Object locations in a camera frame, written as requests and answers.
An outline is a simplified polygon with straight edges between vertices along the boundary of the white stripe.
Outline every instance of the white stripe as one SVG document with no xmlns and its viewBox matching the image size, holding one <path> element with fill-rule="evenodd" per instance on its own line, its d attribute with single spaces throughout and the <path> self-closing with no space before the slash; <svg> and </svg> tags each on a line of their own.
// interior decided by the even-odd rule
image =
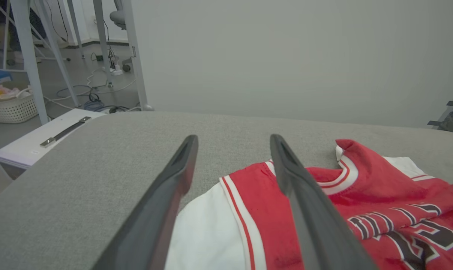
<svg viewBox="0 0 453 270">
<path fill-rule="evenodd" d="M 228 184 L 228 187 L 230 188 L 230 191 L 233 195 L 235 203 L 237 204 L 238 211 L 240 212 L 240 215 L 243 217 L 243 221 L 245 222 L 245 225 L 247 226 L 248 234 L 250 236 L 250 241 L 252 242 L 255 268 L 258 270 L 266 270 L 265 251 L 263 249 L 263 241 L 261 240 L 260 231 L 258 231 L 258 227 L 257 227 L 254 219 L 252 218 L 252 216 L 248 212 L 247 208 L 245 207 L 242 197 L 240 196 L 240 193 L 238 192 L 237 187 L 233 183 L 230 176 L 225 176 L 224 179 L 225 179 L 225 182 Z M 230 203 L 230 207 L 235 216 L 235 219 L 237 220 L 238 227 L 240 228 L 240 234 L 241 234 L 241 238 L 243 240 L 243 248 L 245 251 L 246 269 L 251 270 L 252 266 L 250 265 L 250 255 L 249 255 L 249 250 L 248 250 L 248 243 L 247 243 L 247 238 L 246 238 L 245 231 L 243 229 L 242 222 L 240 221 L 240 217 L 238 217 L 238 215 L 237 215 L 237 211 L 235 210 L 235 206 L 233 205 L 233 202 L 231 201 L 230 194 L 228 193 L 228 190 L 224 186 L 224 183 L 223 183 L 223 181 L 221 181 L 221 179 L 220 179 L 220 183 L 222 183 L 223 191 L 225 192 L 225 194 L 228 198 L 228 202 Z"/>
<path fill-rule="evenodd" d="M 347 168 L 345 166 L 343 166 L 343 164 L 341 162 L 339 162 L 338 164 L 340 164 L 340 167 L 343 168 L 343 171 L 340 174 L 340 176 L 338 178 L 336 178 L 335 180 L 330 181 L 330 182 L 319 182 L 318 183 L 318 185 L 320 185 L 321 188 L 323 188 L 323 192 L 326 195 L 332 195 L 332 194 L 341 192 L 341 191 L 349 188 L 351 185 L 353 185 L 353 183 L 358 178 L 358 169 L 357 169 L 357 166 L 355 166 L 355 164 L 353 163 L 353 161 L 351 159 L 349 159 L 347 156 L 342 156 L 342 158 L 340 160 L 343 161 L 345 163 L 345 165 L 350 169 L 350 174 L 348 174 L 346 179 L 343 180 L 343 182 L 340 183 L 338 186 L 326 187 L 326 186 L 331 186 L 331 185 L 334 185 L 336 183 L 339 183 L 341 181 L 341 179 L 347 173 Z"/>
<path fill-rule="evenodd" d="M 421 180 L 427 180 L 427 179 L 432 179 L 432 178 L 435 178 L 435 177 L 434 177 L 434 176 L 431 176 L 431 175 L 426 175 L 426 176 L 414 178 L 414 179 L 412 179 L 412 180 L 413 180 L 413 181 L 421 181 Z"/>
<path fill-rule="evenodd" d="M 273 173 L 273 175 L 276 176 L 275 167 L 273 166 L 273 163 L 271 161 L 266 161 L 265 163 L 268 166 L 268 169 L 270 169 L 271 173 Z"/>
</svg>

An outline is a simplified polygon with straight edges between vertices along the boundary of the chair wheel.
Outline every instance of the chair wheel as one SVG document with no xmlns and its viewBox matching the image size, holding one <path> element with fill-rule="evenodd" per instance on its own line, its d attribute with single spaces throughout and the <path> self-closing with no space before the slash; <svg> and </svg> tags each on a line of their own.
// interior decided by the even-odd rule
<svg viewBox="0 0 453 270">
<path fill-rule="evenodd" d="M 130 70 L 132 70 L 132 67 L 130 67 L 130 65 L 128 64 L 124 64 L 122 69 L 124 72 L 129 72 Z"/>
</svg>

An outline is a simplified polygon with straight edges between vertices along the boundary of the red and white trim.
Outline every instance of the red and white trim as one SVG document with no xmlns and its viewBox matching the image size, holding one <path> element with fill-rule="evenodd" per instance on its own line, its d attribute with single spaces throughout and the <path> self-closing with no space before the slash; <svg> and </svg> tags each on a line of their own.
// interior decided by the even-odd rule
<svg viewBox="0 0 453 270">
<path fill-rule="evenodd" d="M 417 175 L 415 177 L 412 177 L 411 179 L 413 181 L 421 181 L 421 180 L 427 180 L 427 179 L 433 179 L 433 178 L 435 178 L 435 177 L 428 175 L 428 174 L 422 174 L 422 175 Z"/>
<path fill-rule="evenodd" d="M 220 178 L 220 183 L 240 229 L 246 270 L 266 270 L 263 242 L 254 219 L 245 207 L 230 176 Z"/>
<path fill-rule="evenodd" d="M 265 164 L 268 166 L 271 173 L 276 176 L 273 161 L 266 161 Z M 318 182 L 318 185 L 322 188 L 326 195 L 332 195 L 349 188 L 358 178 L 357 166 L 355 166 L 350 158 L 342 156 L 338 161 L 338 164 L 341 168 L 343 168 L 343 171 L 338 178 L 328 182 Z"/>
<path fill-rule="evenodd" d="M 275 173 L 275 166 L 273 166 L 273 160 L 269 160 L 265 162 L 266 166 L 268 166 L 268 169 L 270 169 L 271 173 L 273 173 L 274 176 L 276 176 Z"/>
</svg>

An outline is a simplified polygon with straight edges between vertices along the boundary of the basketball jersey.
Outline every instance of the basketball jersey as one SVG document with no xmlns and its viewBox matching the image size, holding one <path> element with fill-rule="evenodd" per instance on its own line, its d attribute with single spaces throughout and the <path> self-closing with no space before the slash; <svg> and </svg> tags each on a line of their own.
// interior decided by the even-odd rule
<svg viewBox="0 0 453 270">
<path fill-rule="evenodd" d="M 453 269 L 453 185 L 408 157 L 337 140 L 340 169 L 307 168 L 381 269 Z M 165 269 L 304 269 L 271 161 L 220 178 L 175 223 Z"/>
</svg>

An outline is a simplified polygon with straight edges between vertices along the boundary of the white cable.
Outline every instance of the white cable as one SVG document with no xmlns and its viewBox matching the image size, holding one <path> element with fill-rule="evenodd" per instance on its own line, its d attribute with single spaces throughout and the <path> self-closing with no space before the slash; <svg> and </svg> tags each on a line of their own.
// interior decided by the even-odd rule
<svg viewBox="0 0 453 270">
<path fill-rule="evenodd" d="M 136 79 L 133 80 L 131 83 L 127 84 L 125 87 L 122 87 L 122 88 L 117 89 L 117 90 L 114 90 L 114 91 L 105 91 L 105 92 L 97 91 L 96 93 L 97 93 L 97 94 L 110 94 L 110 93 L 115 93 L 115 92 L 118 92 L 118 91 L 122 91 L 122 90 L 124 90 L 125 88 L 131 86 L 135 81 L 136 81 Z"/>
<path fill-rule="evenodd" d="M 88 81 L 87 84 L 86 84 L 86 85 L 88 85 L 88 87 L 91 87 L 90 84 L 91 84 L 92 82 L 90 81 L 90 79 L 95 75 L 95 71 L 99 71 L 99 70 L 102 70 L 103 72 L 105 72 L 102 68 L 98 68 L 98 69 L 93 70 L 93 71 L 91 72 L 91 75 L 88 76 L 87 79 L 86 79 L 86 80 Z M 118 92 L 118 91 L 122 91 L 122 90 L 126 89 L 127 87 L 131 86 L 135 81 L 136 81 L 136 80 L 133 80 L 131 83 L 127 84 L 125 87 L 122 87 L 122 88 L 120 88 L 120 89 L 117 89 L 117 90 L 114 90 L 114 91 L 105 91 L 105 92 L 96 91 L 96 94 L 110 94 L 110 93 L 115 93 L 115 92 Z M 82 93 L 77 94 L 77 95 L 84 95 L 84 94 L 89 93 L 89 92 L 90 92 L 90 90 L 87 90 L 87 91 L 82 92 Z M 66 109 L 71 109 L 71 110 L 72 110 L 72 109 L 74 109 L 74 108 L 69 107 L 69 106 L 65 106 L 65 105 L 63 105 L 62 103 L 57 102 L 57 101 L 63 101 L 63 100 L 65 100 L 65 99 L 69 99 L 69 98 L 71 98 L 71 97 L 72 97 L 72 96 L 70 95 L 70 96 L 67 96 L 67 97 L 60 97 L 59 99 L 49 99 L 48 97 L 43 96 L 43 98 L 45 98 L 45 99 L 47 100 L 47 102 L 46 102 L 45 104 L 47 104 L 47 103 L 49 103 L 49 102 L 52 102 L 52 103 L 57 104 L 58 106 L 62 106 L 62 107 L 64 107 L 64 108 L 66 108 Z M 140 108 L 140 107 L 135 107 L 135 108 L 129 109 L 128 111 L 131 111 L 131 110 L 133 110 L 133 109 L 141 109 L 141 108 Z"/>
<path fill-rule="evenodd" d="M 141 107 L 140 106 L 135 106 L 135 107 L 133 107 L 131 109 L 128 109 L 127 111 L 132 111 L 132 110 L 136 110 L 136 109 L 140 109 L 141 110 Z"/>
<path fill-rule="evenodd" d="M 71 109 L 71 110 L 74 109 L 74 108 L 72 108 L 72 107 L 70 107 L 70 106 L 65 106 L 65 105 L 63 105 L 62 103 L 56 102 L 55 99 L 49 99 L 48 97 L 45 97 L 45 96 L 43 96 L 43 98 L 47 100 L 47 102 L 45 103 L 45 105 L 46 105 L 47 103 L 49 103 L 49 102 L 52 102 L 52 103 L 57 104 L 58 106 L 62 106 L 62 107 L 67 108 L 67 109 Z"/>
</svg>

